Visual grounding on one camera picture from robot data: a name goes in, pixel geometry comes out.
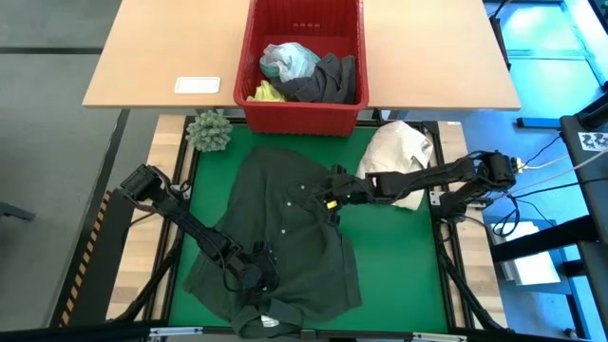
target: light blue cloth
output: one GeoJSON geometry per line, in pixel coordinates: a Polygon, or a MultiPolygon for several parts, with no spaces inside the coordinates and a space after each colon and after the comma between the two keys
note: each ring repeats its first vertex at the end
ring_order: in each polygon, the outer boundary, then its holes
{"type": "Polygon", "coordinates": [[[259,67],[266,77],[281,82],[294,78],[311,77],[320,58],[299,43],[270,44],[259,59],[259,67]]]}

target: polo shirt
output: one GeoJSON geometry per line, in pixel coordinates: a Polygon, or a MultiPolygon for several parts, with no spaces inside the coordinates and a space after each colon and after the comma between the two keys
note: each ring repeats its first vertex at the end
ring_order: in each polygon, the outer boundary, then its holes
{"type": "MultiPolygon", "coordinates": [[[[237,172],[226,213],[215,229],[252,253],[255,242],[270,245],[278,271],[276,290],[260,305],[224,288],[222,271],[199,254],[183,287],[244,338],[298,331],[306,317],[327,320],[361,305],[352,244],[331,222],[319,199],[331,172],[298,153],[256,147],[237,172]]],[[[230,288],[236,279],[226,272],[230,288]]]]}

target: white towel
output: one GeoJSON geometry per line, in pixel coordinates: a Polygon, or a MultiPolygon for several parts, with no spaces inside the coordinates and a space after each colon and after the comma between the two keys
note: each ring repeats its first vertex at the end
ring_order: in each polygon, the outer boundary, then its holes
{"type": "MultiPolygon", "coordinates": [[[[357,177],[365,178],[368,172],[396,171],[409,173],[422,170],[428,165],[433,145],[407,123],[394,122],[380,127],[359,162],[357,177]]],[[[417,210],[425,194],[424,190],[414,191],[393,205],[417,210]]]]}

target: red plastic crate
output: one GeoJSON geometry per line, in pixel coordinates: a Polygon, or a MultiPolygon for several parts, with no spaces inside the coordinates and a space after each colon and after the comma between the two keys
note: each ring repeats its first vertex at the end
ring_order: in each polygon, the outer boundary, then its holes
{"type": "Polygon", "coordinates": [[[368,105],[363,0],[252,0],[240,53],[235,102],[259,133],[348,136],[368,105]],[[320,58],[355,58],[355,104],[248,102],[261,80],[259,58],[269,44],[297,42],[320,58]]]}

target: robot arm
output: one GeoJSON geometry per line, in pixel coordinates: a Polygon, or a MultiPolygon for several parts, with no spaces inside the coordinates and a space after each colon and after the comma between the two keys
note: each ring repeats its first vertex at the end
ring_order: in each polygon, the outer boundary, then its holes
{"type": "Polygon", "coordinates": [[[328,178],[323,199],[328,208],[337,210],[344,204],[391,204],[409,193],[443,183],[462,181],[465,184],[456,192],[440,197],[442,219],[453,219],[465,213],[466,206],[488,191],[506,191],[515,184],[515,159],[500,152],[474,152],[455,162],[402,174],[374,172],[364,179],[346,173],[336,165],[328,178]]]}
{"type": "Polygon", "coordinates": [[[170,186],[169,179],[154,166],[141,165],[121,183],[122,194],[136,208],[158,213],[175,222],[180,229],[194,238],[200,250],[223,270],[231,272],[239,288],[249,297],[271,292],[278,286],[278,274],[268,249],[256,243],[252,254],[228,235],[208,228],[182,206],[182,193],[170,186]],[[151,200],[151,205],[144,204],[151,200]]]}

